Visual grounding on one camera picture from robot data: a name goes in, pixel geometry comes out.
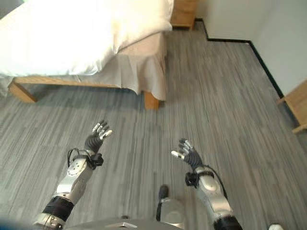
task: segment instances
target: bed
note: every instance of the bed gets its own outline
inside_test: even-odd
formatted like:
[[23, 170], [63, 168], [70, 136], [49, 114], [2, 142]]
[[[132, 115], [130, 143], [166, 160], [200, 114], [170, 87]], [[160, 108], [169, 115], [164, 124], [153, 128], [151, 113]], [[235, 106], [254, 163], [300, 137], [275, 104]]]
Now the bed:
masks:
[[[74, 19], [73, 22], [71, 19], [68, 22], [66, 19], [63, 21], [64, 18], [67, 18], [67, 15], [65, 15], [65, 6], [63, 6], [62, 2], [61, 6], [64, 9], [58, 14], [61, 19], [62, 12], [63, 18], [58, 19], [56, 30], [57, 33], [61, 31], [65, 34], [64, 41], [53, 36], [51, 39], [45, 38], [47, 41], [41, 42], [40, 39], [36, 38], [36, 35], [48, 33], [47, 30], [44, 31], [44, 28], [50, 22], [46, 20], [48, 17], [45, 14], [51, 11], [50, 8], [57, 7], [57, 1], [30, 0], [29, 3], [26, 3], [29, 5], [20, 6], [11, 13], [9, 20], [3, 22], [2, 25], [0, 24], [1, 34], [3, 34], [3, 30], [1, 31], [3, 24], [8, 25], [10, 23], [10, 27], [13, 28], [9, 32], [5, 29], [4, 32], [13, 35], [8, 36], [7, 40], [1, 40], [2, 50], [6, 54], [0, 54], [0, 61], [4, 63], [3, 66], [0, 66], [2, 92], [7, 89], [22, 101], [34, 103], [36, 98], [22, 84], [127, 88], [137, 94], [144, 92], [145, 107], [147, 109], [157, 109], [159, 101], [164, 101], [166, 94], [166, 48], [162, 31], [171, 29], [169, 20], [173, 2], [171, 0], [159, 0], [160, 3], [156, 4], [157, 1], [153, 1], [152, 7], [155, 10], [152, 10], [152, 7], [147, 6], [148, 3], [142, 3], [141, 0], [130, 0], [129, 5], [127, 5], [127, 1], [117, 0], [112, 2], [112, 6], [108, 1], [90, 0], [86, 2], [86, 7], [90, 7], [88, 10], [90, 13], [85, 22], [84, 19], [79, 20], [79, 17], [77, 17], [81, 12], [84, 12], [83, 1], [73, 1], [74, 5], [77, 2], [77, 6], [79, 6], [76, 7], [77, 10], [74, 9], [76, 17], [70, 15]], [[118, 4], [123, 6], [125, 13], [121, 9], [118, 10]], [[111, 13], [104, 14], [103, 18], [101, 18], [99, 10], [93, 13], [94, 9], [99, 9], [100, 7], [104, 9], [106, 6], [109, 7], [108, 9]], [[38, 33], [36, 29], [33, 30], [32, 28], [35, 27], [35, 24], [39, 25], [37, 18], [42, 16], [42, 12], [44, 13], [44, 27], [40, 27], [43, 31]], [[81, 38], [78, 37], [77, 41], [72, 39], [74, 37], [70, 38], [70, 40], [67, 38], [80, 26], [84, 26], [84, 29], [88, 30], [88, 25], [95, 24], [99, 21], [98, 19], [105, 22], [102, 25], [103, 33], [97, 32], [97, 24], [92, 26], [89, 34], [93, 36], [90, 41], [87, 35], [81, 35]], [[21, 39], [16, 38], [18, 35], [16, 31], [27, 36], [29, 35], [29, 29], [23, 29], [27, 26], [32, 29], [30, 41], [26, 41], [26, 44], [23, 44]], [[17, 48], [7, 48], [8, 46], [3, 45], [7, 43], [14, 44]], [[53, 43], [51, 48], [46, 46], [46, 44], [50, 43]], [[86, 49], [83, 46], [77, 50], [72, 49], [76, 47], [76, 44], [84, 45], [85, 43]], [[61, 55], [54, 51], [58, 45], [60, 46], [58, 50], [61, 50]], [[27, 50], [25, 53], [21, 52], [20, 57], [20, 50], [24, 49], [25, 46]]]

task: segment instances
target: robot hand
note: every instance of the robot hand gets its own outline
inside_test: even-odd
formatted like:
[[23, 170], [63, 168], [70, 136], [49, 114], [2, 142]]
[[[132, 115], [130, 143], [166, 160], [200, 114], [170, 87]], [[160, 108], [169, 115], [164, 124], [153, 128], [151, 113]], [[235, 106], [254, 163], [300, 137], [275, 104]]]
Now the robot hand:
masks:
[[200, 155], [188, 140], [180, 139], [179, 148], [179, 152], [172, 151], [171, 154], [185, 161], [193, 169], [193, 173], [186, 174], [186, 184], [196, 188], [199, 199], [207, 207], [214, 229], [242, 230], [234, 217], [224, 185], [217, 172], [209, 165], [203, 165]]
[[67, 173], [59, 183], [52, 199], [38, 215], [34, 225], [42, 229], [60, 230], [63, 228], [73, 207], [85, 192], [86, 183], [91, 178], [93, 170], [103, 164], [102, 155], [98, 153], [105, 138], [112, 130], [108, 130], [107, 122], [101, 121], [93, 128], [93, 133], [85, 141], [84, 149], [71, 149], [67, 154]]

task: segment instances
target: white bed sheet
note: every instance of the white bed sheet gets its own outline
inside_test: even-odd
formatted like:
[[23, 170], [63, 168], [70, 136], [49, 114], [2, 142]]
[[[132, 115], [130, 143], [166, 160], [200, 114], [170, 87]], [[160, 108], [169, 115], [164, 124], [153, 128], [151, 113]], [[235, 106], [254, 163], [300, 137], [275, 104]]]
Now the white bed sheet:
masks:
[[171, 30], [172, 9], [173, 0], [30, 0], [0, 20], [0, 76], [96, 74], [121, 48]]

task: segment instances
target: gray carpet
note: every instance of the gray carpet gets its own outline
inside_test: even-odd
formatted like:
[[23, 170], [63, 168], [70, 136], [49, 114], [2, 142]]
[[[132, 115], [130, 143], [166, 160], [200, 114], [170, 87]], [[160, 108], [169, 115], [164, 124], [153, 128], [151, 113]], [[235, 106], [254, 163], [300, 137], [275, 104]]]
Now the gray carpet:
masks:
[[247, 230], [280, 222], [307, 225], [306, 132], [293, 135], [287, 108], [247, 44], [207, 42], [203, 31], [166, 34], [167, 101], [146, 111], [129, 90], [28, 86], [39, 101], [1, 100], [1, 217], [30, 222], [66, 171], [66, 152], [83, 147], [107, 118], [114, 134], [67, 225], [120, 217], [154, 219], [157, 192], [185, 206], [186, 229], [210, 229], [206, 209], [186, 187], [185, 163], [173, 159], [180, 137], [219, 173]]

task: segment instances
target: wooden bed frame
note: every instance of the wooden bed frame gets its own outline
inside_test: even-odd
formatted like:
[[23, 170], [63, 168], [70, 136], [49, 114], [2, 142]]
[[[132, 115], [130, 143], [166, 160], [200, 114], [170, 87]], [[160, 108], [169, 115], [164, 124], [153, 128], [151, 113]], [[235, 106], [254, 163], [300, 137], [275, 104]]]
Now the wooden bed frame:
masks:
[[[46, 85], [80, 85], [80, 86], [92, 86], [92, 87], [103, 87], [103, 88], [118, 88], [116, 85], [104, 85], [90, 82], [77, 82], [70, 80], [61, 80], [42, 76], [31, 76], [31, 77], [16, 77], [9, 85], [9, 91], [17, 98], [26, 103], [35, 103], [37, 99], [31, 95], [22, 85], [20, 84], [46, 84]], [[144, 101], [146, 109], [158, 109], [159, 100], [156, 99], [151, 92], [144, 92]]]

